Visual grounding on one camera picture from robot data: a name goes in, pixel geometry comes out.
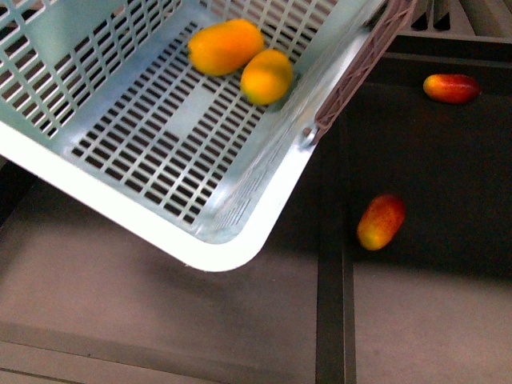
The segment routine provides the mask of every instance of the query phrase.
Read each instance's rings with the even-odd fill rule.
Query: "plastic basket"
[[[0,154],[185,264],[233,269],[413,2],[2,0]],[[192,68],[190,36],[229,18],[294,63],[283,100]]]

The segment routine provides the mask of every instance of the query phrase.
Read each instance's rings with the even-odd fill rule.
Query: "basket grid bottom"
[[[205,77],[190,65],[186,43],[198,28],[191,22],[72,150],[79,161],[187,229],[266,109],[242,98],[240,74]],[[209,102],[191,124],[190,116],[183,117],[190,112],[184,105],[204,102],[195,99],[198,94]]]

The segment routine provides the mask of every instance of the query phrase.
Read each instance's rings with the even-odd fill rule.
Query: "mango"
[[[256,25],[237,18],[200,30],[189,40],[187,48],[196,70],[223,76],[243,67],[264,46],[263,34]]]
[[[437,102],[463,104],[480,94],[478,82],[465,74],[432,74],[425,79],[423,90]]]
[[[264,50],[254,56],[242,72],[240,88],[250,103],[276,102],[290,88],[294,77],[291,61],[280,50]]]
[[[374,198],[361,217],[357,236],[367,250],[380,250],[396,235],[406,217],[406,204],[396,194]]]

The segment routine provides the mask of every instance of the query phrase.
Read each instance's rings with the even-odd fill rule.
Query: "gray surface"
[[[55,380],[48,378],[35,378],[24,374],[13,374],[11,372],[0,371],[0,382],[5,384],[55,384]]]
[[[0,342],[0,382],[41,379],[67,384],[216,384],[160,370]]]
[[[510,384],[512,282],[354,265],[358,384]]]
[[[207,274],[40,183],[0,231],[0,339],[220,382],[314,382],[317,255],[301,244],[316,211],[287,212],[252,262]]]

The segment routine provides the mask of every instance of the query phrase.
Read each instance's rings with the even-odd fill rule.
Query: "red-yellow mango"
[[[478,82],[465,74],[432,74],[423,82],[423,90],[437,102],[464,104],[480,94]]]
[[[367,250],[380,250],[396,235],[406,217],[406,204],[396,194],[374,198],[358,224],[358,240]]]

